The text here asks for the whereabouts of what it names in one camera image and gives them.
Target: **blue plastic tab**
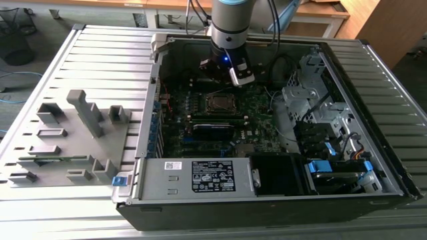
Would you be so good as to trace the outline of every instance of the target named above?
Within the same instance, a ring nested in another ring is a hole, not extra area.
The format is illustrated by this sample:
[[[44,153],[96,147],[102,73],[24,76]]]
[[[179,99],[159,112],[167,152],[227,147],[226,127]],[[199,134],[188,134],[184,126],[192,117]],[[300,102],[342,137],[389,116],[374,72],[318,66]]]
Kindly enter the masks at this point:
[[[365,161],[363,164],[367,172],[374,170],[373,163],[370,161]]]
[[[308,169],[311,173],[331,173],[333,168],[329,160],[314,160],[308,164]]]
[[[126,176],[115,176],[112,178],[114,187],[126,187],[128,185],[128,178]]]
[[[326,147],[327,147],[329,152],[331,153],[331,155],[335,156],[335,155],[337,155],[337,151],[335,151],[331,143],[330,143],[330,142],[326,142],[324,145],[326,145]]]
[[[154,110],[160,110],[162,109],[162,103],[159,101],[155,101],[152,104]]]

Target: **black cable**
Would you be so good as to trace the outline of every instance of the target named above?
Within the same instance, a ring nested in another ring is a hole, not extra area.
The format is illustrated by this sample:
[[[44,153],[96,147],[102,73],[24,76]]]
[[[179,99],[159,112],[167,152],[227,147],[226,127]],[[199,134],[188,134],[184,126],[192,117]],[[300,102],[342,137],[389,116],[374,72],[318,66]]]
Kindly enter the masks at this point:
[[[294,73],[294,71],[296,71],[296,69],[298,69],[298,62],[295,61],[295,59],[286,52],[280,53],[275,57],[275,59],[272,60],[272,63],[268,66],[268,81],[271,81],[271,82],[274,81],[272,80],[274,79],[274,67],[275,67],[279,59],[284,59],[286,62],[288,63],[286,66],[291,67],[291,69],[288,69],[288,68],[286,69],[286,72]]]
[[[198,4],[198,7],[200,8],[202,13],[203,13],[206,19],[211,20],[211,19],[212,19],[212,16],[211,16],[210,14],[207,14],[206,10],[203,9],[203,7],[202,7],[202,5],[200,5],[200,3],[199,3],[199,0],[195,0],[195,4]]]
[[[327,98],[330,97],[330,93],[327,93],[320,100],[315,103],[315,105],[312,106],[311,109],[308,109],[308,111],[306,112],[304,116],[302,116],[300,120],[304,121],[306,117],[308,117],[308,115],[320,108],[320,105],[323,104],[323,102],[327,100]]]
[[[270,60],[270,62],[267,63],[267,65],[272,64],[278,54],[279,54],[279,50],[280,50],[280,21],[279,21],[279,14],[278,14],[278,9],[276,9],[276,4],[274,0],[268,0],[268,2],[271,3],[272,6],[272,13],[275,16],[275,20],[274,22],[276,23],[276,27],[278,27],[278,45],[276,45],[276,49],[275,49],[275,54]]]
[[[172,16],[172,19],[180,19],[182,18],[182,16]]]
[[[203,26],[207,27],[208,24],[207,24],[206,21],[203,21],[203,18],[202,18],[200,14],[199,14],[199,12],[198,12],[198,10],[196,10],[196,8],[195,8],[194,0],[190,0],[190,4],[191,4],[191,7],[192,7],[192,10],[194,10],[195,14],[198,15],[198,17],[199,17],[199,19],[200,19],[200,21],[202,21],[202,23],[203,23]]]
[[[345,151],[346,151],[346,147],[347,147],[350,138],[351,138],[354,135],[358,135],[358,133],[357,133],[355,131],[353,131],[351,133],[349,133],[349,136],[347,136],[347,138],[346,138],[346,140],[345,140],[345,145],[342,146],[342,149],[341,149],[341,157],[342,157],[342,158],[345,157]]]
[[[186,33],[188,35],[188,15],[186,16]]]
[[[354,153],[353,157],[350,159],[354,159],[357,157],[358,154],[361,154],[365,150],[366,150],[366,146],[363,146],[363,144],[361,143],[359,140],[355,141],[359,146],[361,146],[361,149]]]
[[[275,17],[275,11],[274,11],[272,2],[270,0],[267,2],[268,2],[270,10],[271,10],[272,22],[275,22],[276,17]],[[275,40],[276,40],[276,24],[272,25],[272,39],[271,39],[271,42],[267,44],[267,47],[274,45]]]

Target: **blue cable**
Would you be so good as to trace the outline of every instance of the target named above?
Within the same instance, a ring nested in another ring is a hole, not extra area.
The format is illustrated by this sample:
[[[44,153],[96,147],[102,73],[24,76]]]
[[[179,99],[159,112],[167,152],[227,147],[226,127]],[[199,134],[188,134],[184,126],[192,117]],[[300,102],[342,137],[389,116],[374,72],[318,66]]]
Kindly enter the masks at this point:
[[[39,77],[43,77],[43,74],[38,73],[38,72],[32,72],[32,71],[18,71],[18,72],[8,72],[0,69],[2,72],[6,72],[7,74],[2,75],[0,78],[4,78],[6,76],[10,76],[12,74],[34,74],[38,75]],[[27,101],[7,101],[7,100],[2,100],[0,102],[7,103],[7,104],[22,104],[26,103]]]
[[[7,103],[7,104],[22,104],[22,103],[24,103],[27,101],[7,101],[7,100],[2,100],[0,99],[0,102]]]
[[[38,73],[38,72],[32,72],[32,71],[18,71],[18,72],[10,72],[4,75],[0,76],[0,78],[4,78],[6,76],[10,76],[12,74],[34,74],[34,75],[38,75],[39,77],[43,77],[43,74]]]

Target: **wooden desk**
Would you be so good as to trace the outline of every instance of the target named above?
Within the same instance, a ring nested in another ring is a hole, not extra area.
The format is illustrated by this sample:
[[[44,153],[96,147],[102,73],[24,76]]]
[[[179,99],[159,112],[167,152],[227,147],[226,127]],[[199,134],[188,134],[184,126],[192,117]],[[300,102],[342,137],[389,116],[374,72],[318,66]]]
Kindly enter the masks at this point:
[[[211,12],[212,0],[199,2],[204,10]],[[158,28],[159,15],[186,15],[187,0],[0,0],[0,7],[144,13],[148,27]],[[316,31],[314,37],[334,38],[349,17],[347,12],[337,11],[329,3],[307,2],[299,6],[286,34],[312,36],[308,32]]]
[[[351,14],[337,38],[366,39],[393,68],[427,30],[426,0],[341,0]]]

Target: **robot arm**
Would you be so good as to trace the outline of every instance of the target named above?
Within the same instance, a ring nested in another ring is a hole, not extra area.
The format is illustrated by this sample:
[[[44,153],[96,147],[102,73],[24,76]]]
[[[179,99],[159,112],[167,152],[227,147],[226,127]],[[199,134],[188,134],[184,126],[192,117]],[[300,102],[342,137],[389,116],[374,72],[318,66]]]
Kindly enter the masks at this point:
[[[202,61],[200,69],[212,79],[230,77],[235,86],[255,80],[246,49],[255,1],[212,1],[211,56]]]

